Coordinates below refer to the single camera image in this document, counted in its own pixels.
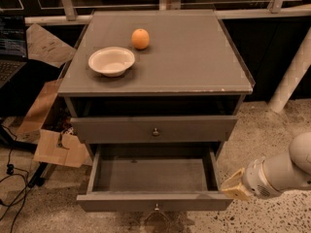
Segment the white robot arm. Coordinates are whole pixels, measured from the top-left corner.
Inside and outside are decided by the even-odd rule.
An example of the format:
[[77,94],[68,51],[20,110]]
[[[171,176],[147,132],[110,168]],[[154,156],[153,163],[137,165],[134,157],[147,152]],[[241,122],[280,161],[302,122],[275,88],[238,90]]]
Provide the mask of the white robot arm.
[[248,201],[279,197],[289,190],[311,189],[311,132],[296,136],[287,151],[253,160],[223,182],[222,193]]

